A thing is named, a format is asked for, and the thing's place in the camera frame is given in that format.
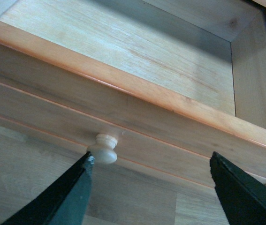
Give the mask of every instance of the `open drawer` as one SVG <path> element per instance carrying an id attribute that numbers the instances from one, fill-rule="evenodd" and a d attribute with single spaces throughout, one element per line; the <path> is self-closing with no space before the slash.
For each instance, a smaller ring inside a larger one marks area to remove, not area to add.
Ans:
<path id="1" fill-rule="evenodd" d="M 0 125 L 81 153 L 114 135 L 118 165 L 176 184 L 214 187 L 217 151 L 266 184 L 264 13 L 180 2 L 15 3 L 0 16 Z"/>

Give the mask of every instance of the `drawer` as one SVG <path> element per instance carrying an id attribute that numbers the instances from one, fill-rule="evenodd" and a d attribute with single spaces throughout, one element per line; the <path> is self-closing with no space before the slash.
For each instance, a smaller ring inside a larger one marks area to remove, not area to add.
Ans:
<path id="1" fill-rule="evenodd" d="M 116 167 L 196 190 L 214 187 L 217 151 L 266 184 L 264 11 L 239 0 L 17 1 L 0 13 L 0 125 L 67 154 L 107 133 Z"/>

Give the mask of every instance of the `wooden trim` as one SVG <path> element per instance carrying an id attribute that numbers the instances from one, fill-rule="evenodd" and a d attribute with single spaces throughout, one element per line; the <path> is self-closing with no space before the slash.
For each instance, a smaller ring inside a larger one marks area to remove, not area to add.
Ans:
<path id="1" fill-rule="evenodd" d="M 218 151 L 266 182 L 265 129 L 1 22 L 0 117 L 85 145 L 108 132 L 120 157 L 211 187 Z"/>
<path id="2" fill-rule="evenodd" d="M 266 129 L 266 17 L 259 14 L 232 42 L 236 116 Z"/>
<path id="3" fill-rule="evenodd" d="M 266 148 L 264 129 L 2 22 L 0 44 Z"/>

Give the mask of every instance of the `drawer knob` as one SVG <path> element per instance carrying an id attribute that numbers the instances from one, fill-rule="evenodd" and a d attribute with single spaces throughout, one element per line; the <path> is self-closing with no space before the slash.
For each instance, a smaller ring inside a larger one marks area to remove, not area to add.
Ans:
<path id="1" fill-rule="evenodd" d="M 117 142 L 113 136 L 98 134 L 96 144 L 88 146 L 87 151 L 92 153 L 95 163 L 111 164 L 117 160 L 117 154 L 114 151 Z"/>

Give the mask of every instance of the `orange wood edge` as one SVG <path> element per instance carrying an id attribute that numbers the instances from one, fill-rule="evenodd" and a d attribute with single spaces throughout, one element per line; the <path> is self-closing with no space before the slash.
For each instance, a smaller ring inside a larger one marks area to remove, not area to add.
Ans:
<path id="1" fill-rule="evenodd" d="M 3 22 L 0 44 L 266 148 L 266 129 Z"/>

